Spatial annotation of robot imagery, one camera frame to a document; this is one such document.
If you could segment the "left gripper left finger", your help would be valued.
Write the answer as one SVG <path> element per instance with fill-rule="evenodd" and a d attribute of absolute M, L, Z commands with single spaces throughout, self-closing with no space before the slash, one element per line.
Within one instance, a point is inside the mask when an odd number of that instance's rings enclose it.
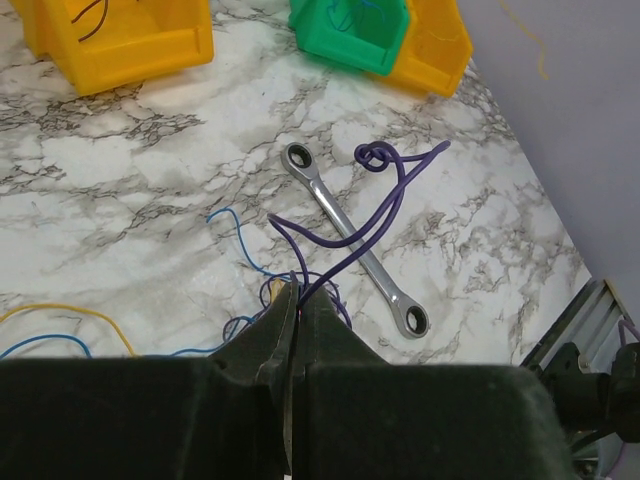
<path fill-rule="evenodd" d="M 288 413 L 299 283 L 286 284 L 252 326 L 210 356 L 215 371 L 216 475 L 289 473 Z"/>

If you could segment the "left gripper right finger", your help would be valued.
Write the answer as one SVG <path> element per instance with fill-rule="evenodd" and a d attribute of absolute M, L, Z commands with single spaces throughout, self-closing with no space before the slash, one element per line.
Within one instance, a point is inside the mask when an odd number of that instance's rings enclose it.
<path fill-rule="evenodd" d="M 375 408 L 369 375 L 386 362 L 338 316 L 326 289 L 300 309 L 292 369 L 292 475 L 366 476 Z"/>

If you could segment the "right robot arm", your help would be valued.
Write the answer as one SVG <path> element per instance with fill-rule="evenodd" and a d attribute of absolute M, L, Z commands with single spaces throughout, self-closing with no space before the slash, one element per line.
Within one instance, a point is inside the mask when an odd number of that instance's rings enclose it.
<path fill-rule="evenodd" d="M 610 434 L 637 443 L 639 345 L 621 347 L 609 373 L 583 373 L 578 354 L 575 344 L 564 344 L 541 374 L 563 429 L 586 434 L 571 450 L 578 452 Z"/>

